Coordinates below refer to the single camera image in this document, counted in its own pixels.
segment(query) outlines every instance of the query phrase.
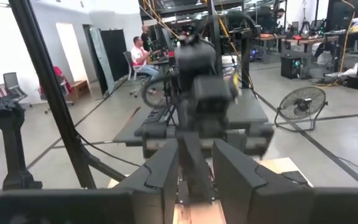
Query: fan stand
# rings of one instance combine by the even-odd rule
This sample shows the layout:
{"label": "fan stand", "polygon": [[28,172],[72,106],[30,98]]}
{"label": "fan stand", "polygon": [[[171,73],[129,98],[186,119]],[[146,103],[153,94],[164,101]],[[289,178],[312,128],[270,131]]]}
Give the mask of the fan stand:
{"label": "fan stand", "polygon": [[[310,126],[310,128],[309,128],[309,129],[302,129],[301,131],[313,131],[313,130],[315,129],[317,117],[320,115],[321,111],[324,109],[324,107],[325,107],[326,105],[328,105],[328,102],[327,102],[327,101],[324,102],[323,106],[322,106],[322,107],[320,108],[320,110],[317,112],[316,116],[314,116],[314,119],[311,120],[311,126]],[[291,131],[291,132],[294,132],[294,133],[299,133],[299,132],[300,132],[300,131],[292,130],[292,129],[286,128],[286,127],[284,127],[284,126],[282,126],[282,125],[279,125],[279,124],[277,123],[277,117],[278,117],[279,114],[281,114],[281,108],[277,108],[276,117],[274,118],[274,124],[276,125],[276,127],[282,128],[282,129],[285,129],[285,130],[287,130],[287,131]]]}

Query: person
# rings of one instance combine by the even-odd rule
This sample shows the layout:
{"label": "person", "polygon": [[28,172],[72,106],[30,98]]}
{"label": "person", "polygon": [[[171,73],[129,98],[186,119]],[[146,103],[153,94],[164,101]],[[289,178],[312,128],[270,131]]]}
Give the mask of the person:
{"label": "person", "polygon": [[318,48],[316,52],[313,55],[313,58],[311,59],[313,62],[317,62],[318,57],[324,52],[329,51],[331,53],[331,56],[334,57],[335,54],[335,45],[333,43],[321,43],[318,45]]}
{"label": "person", "polygon": [[143,49],[147,52],[151,51],[149,47],[150,37],[149,37],[149,27],[142,25],[142,35],[140,38],[143,41]]}
{"label": "person", "polygon": [[277,11],[277,27],[278,28],[284,28],[285,32],[288,32],[291,30],[292,22],[290,19],[285,17],[285,10],[279,9]]}
{"label": "person", "polygon": [[137,72],[149,74],[153,80],[160,74],[159,71],[154,69],[154,66],[146,64],[147,58],[150,54],[153,54],[153,52],[144,50],[143,40],[139,36],[134,37],[134,45],[135,46],[131,50],[133,66],[140,66]]}
{"label": "person", "polygon": [[[277,28],[283,28],[284,33],[290,32],[292,28],[292,22],[290,22],[289,18],[285,17],[285,10],[279,9],[277,11]],[[282,41],[281,39],[278,40],[278,51],[281,52],[281,45]],[[291,49],[291,43],[286,42],[285,47],[290,50]]]}

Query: black stand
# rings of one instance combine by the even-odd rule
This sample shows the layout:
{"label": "black stand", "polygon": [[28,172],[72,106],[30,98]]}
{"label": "black stand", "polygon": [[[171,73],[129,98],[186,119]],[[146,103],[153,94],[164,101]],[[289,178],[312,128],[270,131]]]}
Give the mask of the black stand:
{"label": "black stand", "polygon": [[24,109],[17,103],[0,100],[0,129],[4,136],[7,176],[3,190],[41,189],[41,181],[35,181],[25,166],[21,127]]}
{"label": "black stand", "polygon": [[[328,102],[326,101],[323,106],[320,108],[320,110],[317,112],[316,116],[313,118],[313,119],[310,119],[310,128],[308,129],[302,129],[302,131],[313,131],[316,127],[316,120],[317,120],[317,117],[320,115],[321,111],[324,109],[324,107],[328,105]],[[276,113],[276,117],[274,118],[274,124],[276,125],[276,127],[278,128],[282,128],[282,129],[285,129],[287,131],[291,131],[291,132],[294,132],[294,133],[298,133],[300,131],[297,131],[297,130],[292,130],[292,129],[289,129],[289,128],[286,128],[280,124],[277,123],[277,118],[278,118],[278,115],[281,115],[281,108],[277,108],[277,113]]]}
{"label": "black stand", "polygon": [[181,204],[211,203],[216,199],[208,163],[201,153],[196,131],[178,131],[179,166],[178,201]]}

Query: red chair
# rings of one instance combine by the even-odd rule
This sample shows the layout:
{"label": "red chair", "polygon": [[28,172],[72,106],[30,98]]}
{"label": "red chair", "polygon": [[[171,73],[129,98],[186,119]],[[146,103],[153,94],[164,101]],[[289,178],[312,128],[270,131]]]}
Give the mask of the red chair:
{"label": "red chair", "polygon": [[[63,93],[63,97],[69,95],[71,93],[71,85],[67,81],[66,77],[63,75],[63,72],[60,70],[58,66],[54,66],[53,69],[55,70],[55,74],[57,77],[58,82],[60,83],[60,90]],[[47,97],[45,96],[44,89],[42,88],[40,84],[39,93],[41,100],[47,100]],[[74,105],[74,102],[72,101],[66,101],[66,104]],[[50,108],[44,111],[45,114],[48,114],[50,111]]]}

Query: computer tower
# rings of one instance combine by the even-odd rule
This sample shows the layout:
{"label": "computer tower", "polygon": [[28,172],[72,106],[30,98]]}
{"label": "computer tower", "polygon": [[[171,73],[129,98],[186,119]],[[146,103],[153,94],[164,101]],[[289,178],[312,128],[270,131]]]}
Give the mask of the computer tower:
{"label": "computer tower", "polygon": [[292,79],[300,78],[301,58],[286,55],[281,57],[281,76]]}

